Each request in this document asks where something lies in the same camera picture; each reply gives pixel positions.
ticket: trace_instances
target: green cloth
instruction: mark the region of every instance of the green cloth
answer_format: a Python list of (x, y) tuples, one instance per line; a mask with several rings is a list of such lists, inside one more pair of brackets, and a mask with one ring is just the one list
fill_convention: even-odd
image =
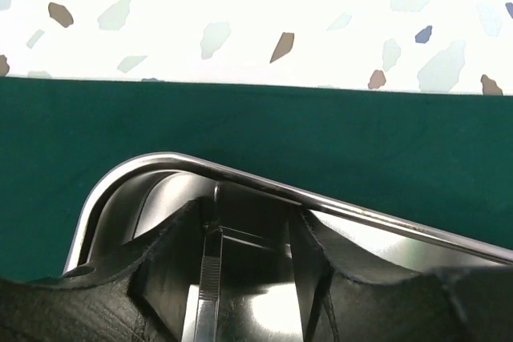
[(59, 274), (125, 159), (177, 151), (513, 247), (513, 99), (0, 78), (0, 275)]

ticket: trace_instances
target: blue speckle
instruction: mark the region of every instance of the blue speckle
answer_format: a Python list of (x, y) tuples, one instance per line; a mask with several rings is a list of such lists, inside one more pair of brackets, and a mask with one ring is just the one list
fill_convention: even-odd
[(418, 34), (415, 35), (415, 42), (426, 44), (430, 41), (431, 34), (433, 33), (433, 26), (428, 26), (421, 30)]
[(506, 3), (506, 10), (508, 14), (513, 18), (513, 3)]

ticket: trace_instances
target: stainless steel tray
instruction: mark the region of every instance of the stainless steel tray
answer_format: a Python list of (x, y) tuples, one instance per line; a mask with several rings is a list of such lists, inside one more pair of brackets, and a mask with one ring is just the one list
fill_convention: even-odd
[[(269, 207), (275, 207), (273, 205), (279, 205), (279, 202), (302, 206), (324, 225), (360, 247), (417, 272), (447, 266), (513, 264), (513, 251), (504, 248), (187, 155), (155, 153), (122, 163), (94, 187), (83, 206), (65, 272), (149, 231), (190, 199), (212, 198), (218, 183), (231, 186), (235, 195), (246, 197), (246, 200), (256, 196), (274, 202)], [(250, 247), (251, 252), (239, 253), (236, 247), (228, 247), (226, 258), (231, 258), (233, 269), (237, 269), (237, 264), (244, 266), (246, 271), (262, 269), (264, 261), (273, 264), (273, 257), (265, 254), (268, 251), (280, 257), (284, 255), (286, 259), (290, 253), (289, 245), (270, 235), (281, 232), (269, 232), (271, 227), (278, 228), (283, 223), (279, 220), (274, 223), (272, 215), (260, 217), (252, 213), (251, 207), (241, 206), (240, 211), (239, 216), (233, 216), (232, 222), (223, 227), (223, 235), (229, 242)], [(274, 276), (251, 285), (242, 292), (221, 287), (221, 300), (216, 303), (219, 308), (212, 313), (218, 320), (211, 319), (212, 314), (207, 312), (202, 318), (199, 287), (191, 286), (182, 341), (198, 340), (195, 335), (197, 337), (201, 330), (210, 335), (205, 340), (213, 340), (212, 333), (215, 335), (216, 329), (221, 332), (215, 340), (241, 340), (234, 337), (241, 333), (247, 341), (303, 340), (292, 266), (284, 262), (283, 268)]]

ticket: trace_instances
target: shiny metal surface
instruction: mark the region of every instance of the shiny metal surface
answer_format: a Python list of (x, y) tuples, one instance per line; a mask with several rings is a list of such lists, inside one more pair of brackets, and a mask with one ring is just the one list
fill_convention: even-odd
[[(221, 197), (220, 183), (228, 190)], [(182, 341), (303, 340), (286, 225), (290, 205), (309, 209), (367, 251), (415, 271), (513, 263), (513, 252), (500, 247), (165, 153), (129, 160), (96, 185), (65, 271), (150, 230), (190, 199), (204, 197), (226, 208), (233, 196), (240, 202), (231, 202), (222, 220), (205, 224), (210, 231), (202, 276), (189, 288)]]
[[(156, 153), (142, 155), (122, 163), (105, 175), (91, 191), (79, 217), (79, 223), (75, 230), (75, 236), (65, 265), (65, 272), (75, 268), (87, 260), (87, 257), (84, 256), (84, 250), (88, 250), (93, 243), (91, 237), (92, 233), (97, 231), (96, 225), (99, 224), (100, 212), (104, 209), (105, 201), (112, 196), (113, 191), (122, 187), (124, 183), (129, 182), (134, 177), (140, 175), (146, 175), (152, 172), (167, 172), (169, 175), (172, 175), (176, 174), (178, 171), (180, 172), (180, 178), (190, 179), (190, 186), (194, 186), (194, 189), (198, 186), (196, 191), (197, 196), (213, 194), (213, 188), (212, 190), (209, 190), (209, 187), (212, 187), (214, 184), (213, 181), (230, 181), (241, 186), (250, 187), (262, 193), (271, 194), (279, 199), (286, 199), (296, 204), (302, 204), (315, 212), (331, 215), (330, 217), (324, 216), (325, 219), (330, 218), (330, 221), (335, 221), (336, 218), (347, 219), (354, 223), (365, 224), (373, 229), (381, 229), (392, 234), (405, 236), (408, 239), (416, 239), (422, 242), (420, 244), (424, 247), (422, 252), (426, 253), (425, 259), (429, 255), (429, 250), (431, 249), (430, 246), (438, 245), (444, 248), (474, 255), (478, 257), (478, 259), (475, 260), (477, 264), (484, 263), (477, 262), (478, 260), (513, 264), (513, 251), (511, 250), (479, 242), (477, 240), (468, 239), (446, 231), (434, 229), (432, 227), (423, 226), (418, 223), (412, 223), (410, 221), (395, 218), (363, 207), (354, 206), (335, 199), (326, 198), (322, 195), (286, 186), (282, 183), (273, 182), (268, 179), (263, 179), (255, 175), (250, 175), (242, 171), (233, 170), (228, 167), (223, 167), (218, 164), (203, 161), (187, 155)], [(187, 177), (181, 176), (181, 173), (187, 174)], [(165, 183), (162, 187), (159, 186), (159, 188), (165, 189)], [(170, 204), (173, 207), (178, 204), (175, 203), (173, 199), (162, 199), (163, 197), (164, 194), (155, 194), (155, 200), (147, 199), (148, 207), (150, 207), (151, 204), (155, 204), (157, 207), (160, 204)], [(148, 214), (141, 215), (141, 227), (140, 230), (136, 230), (137, 234), (140, 234), (141, 232), (149, 229), (152, 225), (155, 225), (155, 223), (158, 222), (155, 218), (159, 217), (159, 215), (165, 215), (163, 214), (165, 212), (170, 213), (170, 210), (168, 209), (161, 211), (157, 210), (157, 213), (154, 215), (150, 214), (150, 211), (152, 210), (149, 210), (148, 208)], [(367, 227), (359, 228), (365, 228), (366, 231), (371, 231)], [(374, 252), (380, 252), (380, 249), (381, 247), (374, 247)], [(435, 254), (439, 254), (439, 249), (436, 248), (434, 250)], [(382, 252), (382, 255), (391, 254), (390, 251), (386, 251), (384, 253)]]

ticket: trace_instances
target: tray rim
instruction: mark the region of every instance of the tray rim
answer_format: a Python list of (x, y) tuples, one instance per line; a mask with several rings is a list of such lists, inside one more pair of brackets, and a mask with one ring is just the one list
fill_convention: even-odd
[(149, 171), (182, 171), (217, 181), (236, 183), (302, 205), (309, 210), (353, 220), (398, 235), (463, 251), (501, 264), (513, 264), (513, 251), (503, 247), (328, 198), (190, 155), (177, 152), (154, 152), (128, 159), (112, 168), (93, 187), (80, 212), (64, 272), (68, 272), (79, 265), (80, 254), (85, 246), (87, 229), (90, 228), (92, 221), (91, 213), (97, 209), (99, 202), (109, 196), (111, 191), (124, 181)]

